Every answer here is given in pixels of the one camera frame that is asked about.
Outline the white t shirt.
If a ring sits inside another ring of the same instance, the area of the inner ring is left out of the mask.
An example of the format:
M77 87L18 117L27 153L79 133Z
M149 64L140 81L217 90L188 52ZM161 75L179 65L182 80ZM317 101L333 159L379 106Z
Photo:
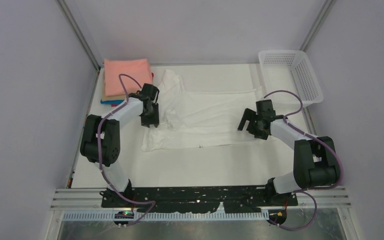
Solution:
M254 136L239 131L244 110L256 109L261 86L252 90L189 91L181 75L165 70L160 91L159 126L144 131L141 150L180 150L245 144Z

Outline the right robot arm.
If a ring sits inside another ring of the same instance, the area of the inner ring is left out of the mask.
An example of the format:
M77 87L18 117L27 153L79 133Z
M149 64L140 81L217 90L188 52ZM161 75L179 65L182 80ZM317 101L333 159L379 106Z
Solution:
M297 128L287 115L276 114L271 100L255 104L256 110L244 110L237 129L246 130L256 139L277 138L293 150L292 171L267 181L264 190L267 202L279 205L286 194L336 188L342 179L342 165L333 140Z

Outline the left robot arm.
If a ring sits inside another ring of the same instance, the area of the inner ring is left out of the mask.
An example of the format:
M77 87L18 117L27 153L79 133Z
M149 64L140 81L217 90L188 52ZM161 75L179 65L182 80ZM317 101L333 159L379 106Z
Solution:
M152 84L144 84L136 93L130 93L126 100L104 115L90 114L85 121L80 141L80 154L93 163L101 173L114 200L121 207L151 205L154 201L133 200L132 184L118 164L121 154L121 129L135 118L140 118L141 126L158 127L159 89Z

